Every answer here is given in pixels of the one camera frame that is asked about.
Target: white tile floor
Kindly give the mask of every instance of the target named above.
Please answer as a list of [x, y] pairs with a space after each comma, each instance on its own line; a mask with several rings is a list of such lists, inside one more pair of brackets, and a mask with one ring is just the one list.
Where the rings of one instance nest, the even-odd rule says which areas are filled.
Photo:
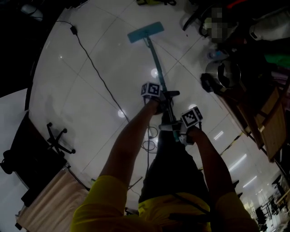
[[[199, 78], [208, 63], [206, 54], [214, 45], [199, 36], [196, 24], [189, 26], [186, 32], [181, 29], [190, 13], [187, 0], [179, 0], [175, 7], [138, 6], [133, 0], [91, 0], [78, 10], [64, 10], [59, 20], [76, 25], [83, 46], [129, 118], [143, 106], [141, 85], [157, 80], [151, 76], [155, 64], [150, 50], [143, 41], [131, 44], [127, 34], [160, 21], [165, 31], [152, 39], [167, 88], [181, 93], [174, 99], [174, 113], [179, 116], [196, 104], [204, 117], [203, 131], [221, 153], [241, 132], [218, 98], [201, 87]], [[117, 136], [126, 125], [125, 119], [118, 116], [118, 110], [77, 38], [72, 35], [70, 25], [57, 22], [37, 65], [30, 117], [45, 138], [48, 138], [48, 122], [58, 130], [68, 129], [63, 143], [77, 152], [66, 158], [88, 186], [91, 178], [99, 175]], [[158, 125], [160, 116], [155, 116], [151, 123]], [[197, 146], [187, 147], [187, 151], [197, 166], [202, 167]], [[244, 193], [241, 198], [244, 203], [253, 202], [258, 206], [273, 192], [267, 184], [278, 168], [268, 162], [249, 138], [242, 136], [222, 157], [229, 168], [239, 161], [231, 175], [233, 180], [240, 180], [237, 192]], [[145, 176], [146, 165], [147, 154], [141, 150], [131, 183]], [[140, 193], [141, 188], [142, 181], [133, 189]], [[131, 204], [136, 205], [138, 197], [128, 192]]]

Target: bag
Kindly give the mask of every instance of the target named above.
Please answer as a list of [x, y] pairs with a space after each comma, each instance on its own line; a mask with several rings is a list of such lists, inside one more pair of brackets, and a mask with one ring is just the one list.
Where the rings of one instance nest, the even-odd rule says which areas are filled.
[[176, 1], [175, 0], [136, 0], [138, 5], [155, 5], [155, 4], [159, 4], [161, 2], [164, 3], [164, 5], [176, 5]]

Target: mop handle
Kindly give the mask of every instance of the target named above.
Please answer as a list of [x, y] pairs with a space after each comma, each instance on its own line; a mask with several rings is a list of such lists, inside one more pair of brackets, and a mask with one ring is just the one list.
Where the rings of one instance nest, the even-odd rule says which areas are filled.
[[[164, 92], [166, 92], [167, 88], [166, 88], [165, 81], [164, 81], [164, 78], [163, 78], [162, 69], [161, 69], [161, 65], [160, 65], [158, 56], [157, 56], [157, 54], [155, 52], [154, 46], [153, 46], [152, 41], [149, 38], [148, 34], [146, 35], [146, 38], [147, 38], [147, 41], [148, 41], [149, 48], [150, 48], [150, 50], [152, 52], [152, 55], [153, 55], [153, 59], [155, 61], [155, 65], [156, 65], [157, 72], [158, 72], [159, 82], [160, 82], [160, 84], [162, 86], [162, 90]], [[168, 101], [168, 111], [169, 111], [170, 121], [171, 122], [175, 122], [175, 117], [174, 117], [174, 114], [173, 114], [173, 111], [172, 111], [171, 103], [169, 101]], [[178, 137], [178, 134], [177, 134], [176, 131], [173, 131], [173, 135], [174, 135], [174, 138], [175, 138], [175, 142], [179, 142], [179, 137]]]

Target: mop head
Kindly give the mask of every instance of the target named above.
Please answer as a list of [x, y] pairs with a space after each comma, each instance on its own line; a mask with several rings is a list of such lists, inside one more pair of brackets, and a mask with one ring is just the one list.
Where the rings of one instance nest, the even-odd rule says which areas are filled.
[[140, 39], [144, 39], [147, 36], [151, 36], [161, 31], [164, 31], [164, 28], [160, 22], [157, 22], [129, 33], [128, 37], [132, 44]]

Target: person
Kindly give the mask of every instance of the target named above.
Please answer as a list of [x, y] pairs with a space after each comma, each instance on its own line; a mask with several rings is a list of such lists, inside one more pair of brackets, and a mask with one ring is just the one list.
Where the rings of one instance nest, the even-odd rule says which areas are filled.
[[[221, 156], [195, 126], [188, 135], [198, 146], [207, 186], [185, 146], [174, 141], [171, 131], [161, 131], [156, 158], [144, 179], [139, 215], [124, 216], [135, 159], [158, 105], [150, 100], [120, 133], [100, 176], [75, 211], [71, 231], [259, 231], [235, 193]], [[162, 122], [168, 120], [165, 112]]]

